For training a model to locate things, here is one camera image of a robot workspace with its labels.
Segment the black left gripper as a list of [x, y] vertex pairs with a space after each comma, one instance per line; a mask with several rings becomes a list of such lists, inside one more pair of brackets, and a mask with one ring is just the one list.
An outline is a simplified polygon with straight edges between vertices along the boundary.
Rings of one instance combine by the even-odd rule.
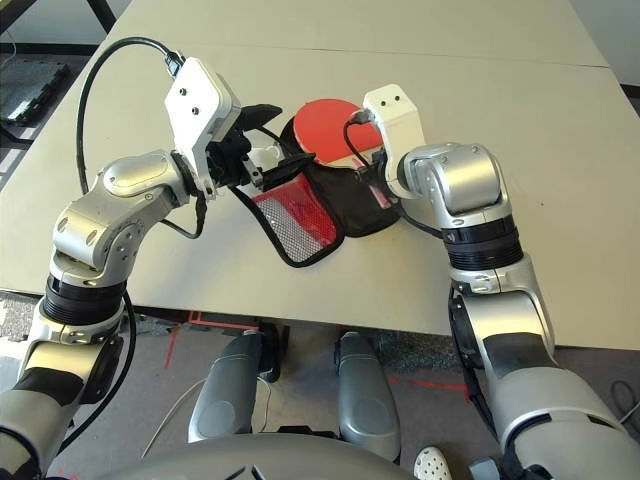
[[295, 178], [315, 160], [314, 154], [296, 154], [281, 160], [276, 167], [263, 171], [249, 157], [251, 143], [243, 131], [257, 130], [281, 114], [271, 104], [241, 108], [238, 128], [230, 129], [220, 141], [207, 145], [207, 165], [215, 187], [237, 187], [249, 183], [271, 190]]

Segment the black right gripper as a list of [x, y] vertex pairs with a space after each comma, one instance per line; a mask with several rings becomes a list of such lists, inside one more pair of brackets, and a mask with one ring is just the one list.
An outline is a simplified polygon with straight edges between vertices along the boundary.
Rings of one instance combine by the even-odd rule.
[[385, 184], [385, 153], [374, 152], [371, 163], [356, 170], [356, 177], [362, 184], [383, 186]]

